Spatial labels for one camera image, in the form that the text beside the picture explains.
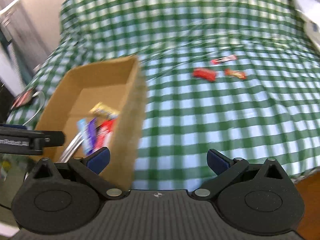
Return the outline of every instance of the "cardboard box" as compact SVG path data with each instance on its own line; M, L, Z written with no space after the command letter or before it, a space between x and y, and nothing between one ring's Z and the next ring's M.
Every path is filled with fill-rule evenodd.
M76 67L67 72L44 109L35 130L60 130L66 140L62 147L45 148L43 156L56 162L78 133L76 123L93 116L98 103L120 111L109 149L110 164L101 176L129 189L144 120L147 87L136 57L123 57ZM85 157L82 147L75 156Z

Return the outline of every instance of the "ribbed black surface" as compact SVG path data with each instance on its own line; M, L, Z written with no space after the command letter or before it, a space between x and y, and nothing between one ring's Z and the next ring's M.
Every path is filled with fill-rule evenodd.
M209 202L196 201L185 190L132 190L118 201L109 201L86 226L59 236L20 230L13 240L301 240L296 233L253 236L226 224Z

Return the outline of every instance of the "brown wooden surface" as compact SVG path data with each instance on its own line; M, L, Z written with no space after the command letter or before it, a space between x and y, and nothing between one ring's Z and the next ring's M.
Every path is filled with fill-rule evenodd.
M296 186L305 204L305 213L298 233L306 240L320 240L320 172L302 180Z

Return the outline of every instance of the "gingham fabric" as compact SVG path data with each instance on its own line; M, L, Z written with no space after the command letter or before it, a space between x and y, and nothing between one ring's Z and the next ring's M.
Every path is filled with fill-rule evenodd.
M320 166L319 56L290 0L66 0L61 27L29 85L46 100L73 67L140 57L149 91L133 188L199 187L214 176L210 148L250 163L275 157L289 175ZM210 63L232 54L238 60ZM195 67L217 71L216 81L194 78Z

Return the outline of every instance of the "beige wall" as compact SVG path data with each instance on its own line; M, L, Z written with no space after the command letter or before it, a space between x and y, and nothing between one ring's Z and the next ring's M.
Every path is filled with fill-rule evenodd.
M23 6L48 48L59 44L59 17L64 0L22 0Z

